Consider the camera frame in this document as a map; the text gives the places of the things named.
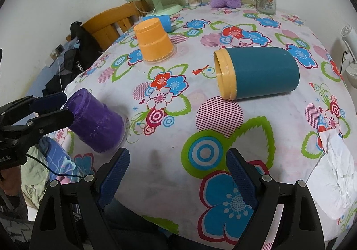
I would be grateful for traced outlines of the person's left hand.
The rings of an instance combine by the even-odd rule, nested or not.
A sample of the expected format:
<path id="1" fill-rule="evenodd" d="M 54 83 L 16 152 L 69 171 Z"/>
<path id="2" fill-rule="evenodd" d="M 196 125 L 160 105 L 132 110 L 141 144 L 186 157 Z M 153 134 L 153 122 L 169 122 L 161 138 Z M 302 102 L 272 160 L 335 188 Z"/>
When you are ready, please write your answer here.
<path id="1" fill-rule="evenodd" d="M 4 205 L 13 210 L 21 204 L 20 166 L 1 170 L 1 199 Z"/>

